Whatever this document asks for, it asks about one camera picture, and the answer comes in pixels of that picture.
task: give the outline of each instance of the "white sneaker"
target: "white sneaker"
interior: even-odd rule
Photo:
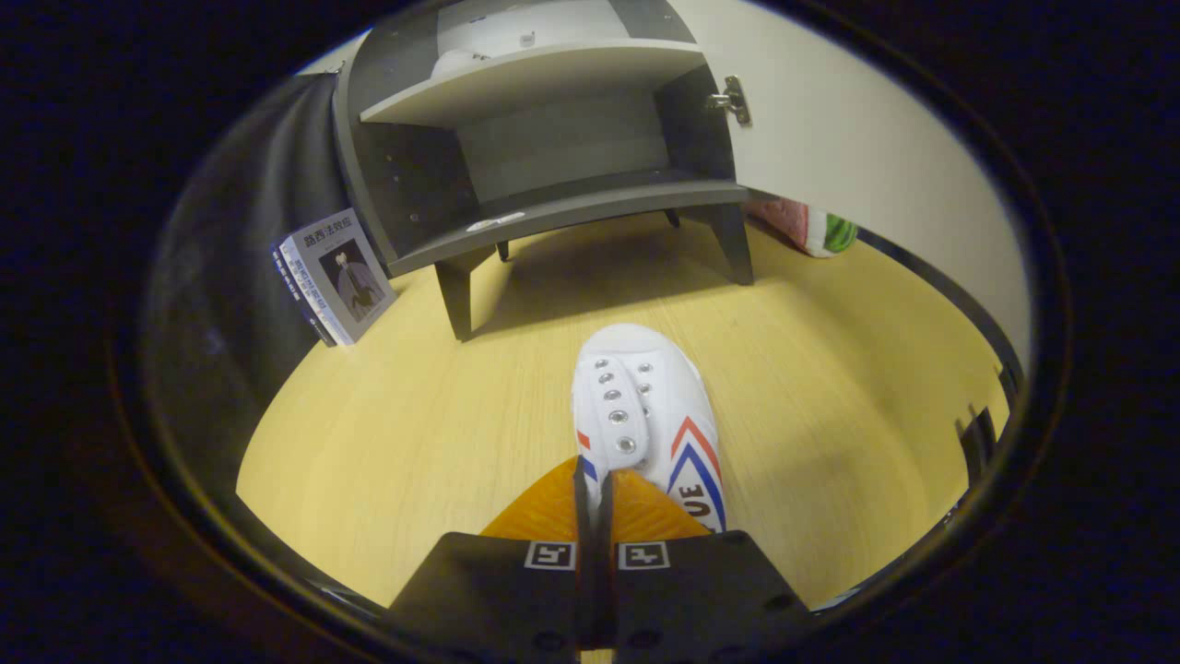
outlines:
[[[592,515],[607,474],[634,468],[702,526],[726,530],[716,421],[676,344],[640,324],[604,327],[578,354],[571,396]]]

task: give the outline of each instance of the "orange gripper pad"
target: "orange gripper pad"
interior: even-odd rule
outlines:
[[[510,540],[572,543],[578,539],[573,506],[575,456],[546,473],[504,508],[480,535]]]
[[[638,473],[630,469],[615,471],[611,478],[615,486],[611,544],[676,540],[709,534],[708,528]]]

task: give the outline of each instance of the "gray shelf cabinet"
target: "gray shelf cabinet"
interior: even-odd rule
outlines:
[[[611,7],[627,38],[538,45],[434,75],[438,8],[399,14],[340,72],[334,119],[358,216],[389,276],[435,265],[457,340],[472,337],[470,274],[487,256],[610,217],[663,210],[678,226],[677,210],[691,209],[733,280],[753,281],[749,192],[734,179],[723,113],[706,109],[717,90],[703,55],[666,2]]]

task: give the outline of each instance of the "black curtain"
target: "black curtain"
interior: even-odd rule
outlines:
[[[273,243],[350,205],[332,118],[335,74],[280,84],[218,140],[157,242],[139,320],[140,387],[212,504],[262,553],[329,583],[236,495],[247,446],[315,330],[278,275]]]

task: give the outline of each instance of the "door hinge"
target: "door hinge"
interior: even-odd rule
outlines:
[[[738,117],[738,124],[749,126],[749,106],[746,94],[741,91],[741,81],[736,75],[726,77],[726,91],[722,94],[709,94],[704,101],[706,109],[729,109]]]

